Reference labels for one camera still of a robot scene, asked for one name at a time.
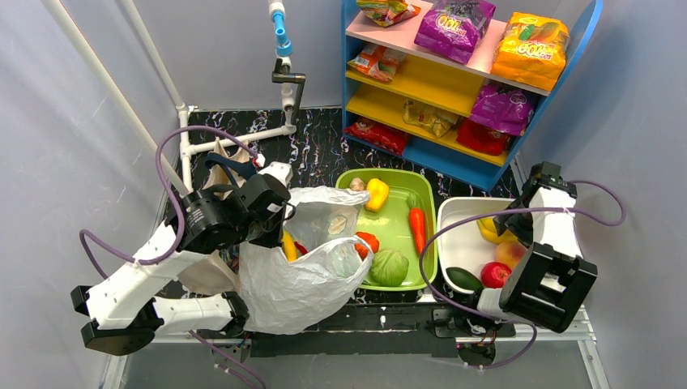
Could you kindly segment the white plastic grocery bag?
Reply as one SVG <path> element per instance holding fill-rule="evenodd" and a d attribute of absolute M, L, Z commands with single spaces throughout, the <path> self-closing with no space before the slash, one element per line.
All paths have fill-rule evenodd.
<path fill-rule="evenodd" d="M 284 230 L 306 254 L 290 262 L 280 247 L 240 245 L 238 295 L 247 305 L 247 331 L 299 333 L 340 310 L 363 283 L 373 255 L 361 257 L 357 220 L 367 190 L 327 186 L 293 188 L 295 215 Z"/>

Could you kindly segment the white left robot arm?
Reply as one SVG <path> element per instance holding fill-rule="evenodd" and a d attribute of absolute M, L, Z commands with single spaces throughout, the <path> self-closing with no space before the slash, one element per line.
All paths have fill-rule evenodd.
<path fill-rule="evenodd" d="M 291 179 L 289 165 L 273 163 L 241 187 L 217 184 L 182 198 L 179 214 L 157 228 L 134 262 L 95 286 L 71 291 L 75 311 L 89 318 L 80 330 L 84 346 L 124 356 L 156 336 L 243 328 L 249 310 L 235 292 L 186 299 L 158 292 L 217 250 L 242 242 L 279 247 Z"/>

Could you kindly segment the red chili pepper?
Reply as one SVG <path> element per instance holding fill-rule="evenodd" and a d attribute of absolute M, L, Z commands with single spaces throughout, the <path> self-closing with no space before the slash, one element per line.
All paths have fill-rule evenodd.
<path fill-rule="evenodd" d="M 306 255 L 306 254 L 308 254 L 308 250 L 307 250 L 303 245 L 301 245 L 300 243 L 294 242 L 294 246 L 296 247 L 296 249 L 297 249 L 299 255 Z"/>

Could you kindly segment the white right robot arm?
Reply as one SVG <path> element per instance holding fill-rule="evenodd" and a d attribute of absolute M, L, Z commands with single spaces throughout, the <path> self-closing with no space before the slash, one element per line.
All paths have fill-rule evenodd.
<path fill-rule="evenodd" d="M 576 238 L 577 197 L 575 184 L 561 178 L 560 166 L 532 167 L 521 195 L 493 217 L 497 235 L 512 232 L 527 250 L 503 287 L 480 291 L 479 312 L 556 333 L 568 328 L 598 276 Z"/>

